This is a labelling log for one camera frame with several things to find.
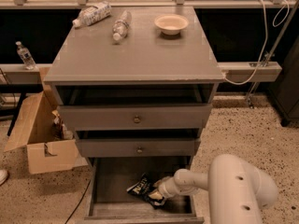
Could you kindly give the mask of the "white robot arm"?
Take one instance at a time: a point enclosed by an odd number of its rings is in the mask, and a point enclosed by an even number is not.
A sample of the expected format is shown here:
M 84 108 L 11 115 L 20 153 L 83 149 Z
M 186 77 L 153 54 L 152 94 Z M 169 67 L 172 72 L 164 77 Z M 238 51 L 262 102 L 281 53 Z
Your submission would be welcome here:
M 211 224 L 263 224 L 261 210 L 278 199 L 278 187 L 270 175 L 229 154 L 217 156 L 206 174 L 177 170 L 159 180 L 148 197 L 162 204 L 199 189 L 208 192 Z

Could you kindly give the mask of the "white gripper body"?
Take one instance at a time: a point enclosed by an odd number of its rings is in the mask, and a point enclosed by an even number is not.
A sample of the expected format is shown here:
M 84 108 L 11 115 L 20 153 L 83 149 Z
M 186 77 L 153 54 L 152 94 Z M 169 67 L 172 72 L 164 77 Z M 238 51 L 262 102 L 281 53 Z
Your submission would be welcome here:
M 174 177 L 169 178 L 158 187 L 159 192 L 166 198 L 172 198 L 180 194 L 180 188 Z

